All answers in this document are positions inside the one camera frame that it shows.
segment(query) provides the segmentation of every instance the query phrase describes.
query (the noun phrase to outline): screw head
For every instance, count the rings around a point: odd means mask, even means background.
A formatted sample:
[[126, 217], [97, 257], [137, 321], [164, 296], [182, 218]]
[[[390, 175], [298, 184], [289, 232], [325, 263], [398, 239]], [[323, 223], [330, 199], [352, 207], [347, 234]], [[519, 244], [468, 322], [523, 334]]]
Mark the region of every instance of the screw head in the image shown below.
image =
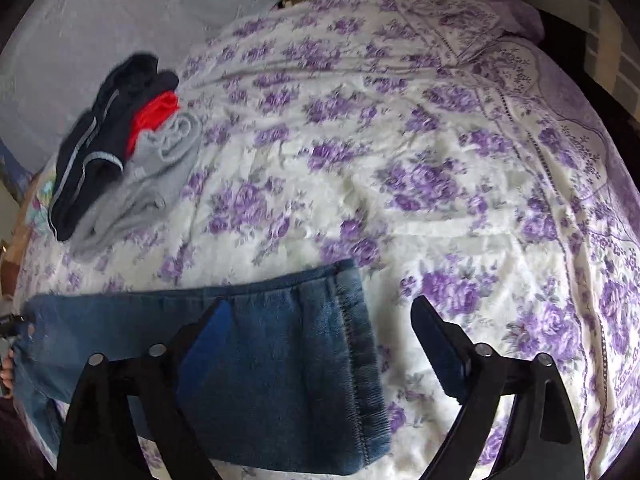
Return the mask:
[[549, 354], [539, 354], [538, 361], [544, 366], [551, 366], [554, 363], [553, 358]]
[[162, 343], [155, 344], [149, 349], [149, 355], [151, 357], [160, 357], [165, 352], [166, 346], [164, 346]]
[[487, 343], [478, 343], [476, 346], [476, 353], [481, 355], [482, 357], [489, 357], [494, 353], [494, 349], [491, 348]]
[[99, 365], [102, 361], [104, 361], [104, 355], [98, 353], [98, 354], [94, 354], [91, 357], [89, 357], [89, 364], [91, 366], [97, 366]]

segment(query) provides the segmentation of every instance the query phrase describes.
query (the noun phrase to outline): black clamp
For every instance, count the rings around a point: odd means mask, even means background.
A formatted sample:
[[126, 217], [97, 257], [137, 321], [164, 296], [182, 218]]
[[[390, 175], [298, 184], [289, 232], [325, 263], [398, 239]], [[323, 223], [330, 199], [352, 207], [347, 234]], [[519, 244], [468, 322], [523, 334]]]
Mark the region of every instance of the black clamp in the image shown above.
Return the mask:
[[491, 480], [584, 480], [574, 412], [553, 358], [502, 357], [473, 344], [420, 296], [411, 323], [444, 392], [462, 405], [420, 480], [468, 480], [491, 431], [501, 396], [515, 395]]
[[10, 337], [17, 336], [18, 329], [23, 322], [24, 318], [17, 314], [0, 316], [0, 337], [9, 339]]
[[222, 480], [175, 399], [177, 369], [216, 305], [185, 325], [166, 346], [139, 358], [89, 357], [73, 394], [58, 453], [59, 480], [152, 480], [129, 411], [139, 397], [146, 422], [173, 480]]

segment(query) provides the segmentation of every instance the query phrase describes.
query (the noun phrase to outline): denim fabric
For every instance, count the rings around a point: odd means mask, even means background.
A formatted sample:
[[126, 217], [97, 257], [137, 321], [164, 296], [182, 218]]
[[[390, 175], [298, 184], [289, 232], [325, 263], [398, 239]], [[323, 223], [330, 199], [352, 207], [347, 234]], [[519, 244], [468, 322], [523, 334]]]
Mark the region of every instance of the denim fabric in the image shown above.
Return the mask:
[[[263, 283], [96, 296], [38, 296], [15, 345], [15, 396], [58, 452], [52, 399], [70, 402], [88, 357], [142, 355], [225, 298], [230, 320], [180, 407], [211, 457], [272, 470], [352, 474], [389, 450], [358, 270], [351, 260]], [[132, 405], [138, 434], [150, 437]]]

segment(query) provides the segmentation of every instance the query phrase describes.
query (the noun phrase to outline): white bedsheet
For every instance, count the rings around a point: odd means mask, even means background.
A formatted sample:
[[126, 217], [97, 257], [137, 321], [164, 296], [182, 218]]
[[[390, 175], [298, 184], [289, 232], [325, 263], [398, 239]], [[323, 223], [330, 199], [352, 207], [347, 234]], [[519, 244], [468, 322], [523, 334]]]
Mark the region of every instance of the white bedsheet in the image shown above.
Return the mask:
[[536, 25], [516, 0], [318, 0], [233, 23], [179, 73], [205, 133], [171, 216], [89, 265], [34, 238], [17, 304], [352, 257], [393, 433], [391, 453], [354, 478], [419, 478], [456, 416], [410, 327], [419, 294], [501, 354], [555, 358], [597, 478], [639, 418], [640, 200], [574, 83], [531, 41], [502, 36], [535, 40]]

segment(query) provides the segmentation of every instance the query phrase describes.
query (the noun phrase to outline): human hand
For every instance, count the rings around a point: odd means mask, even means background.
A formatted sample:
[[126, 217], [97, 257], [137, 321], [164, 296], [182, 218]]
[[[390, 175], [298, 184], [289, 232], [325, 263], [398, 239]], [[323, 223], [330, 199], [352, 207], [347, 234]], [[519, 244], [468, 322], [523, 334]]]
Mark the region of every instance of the human hand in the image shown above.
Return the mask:
[[14, 396], [14, 351], [9, 350], [9, 357], [2, 361], [2, 371], [0, 371], [0, 379], [2, 384], [9, 388], [9, 393], [4, 396], [5, 399], [11, 399]]

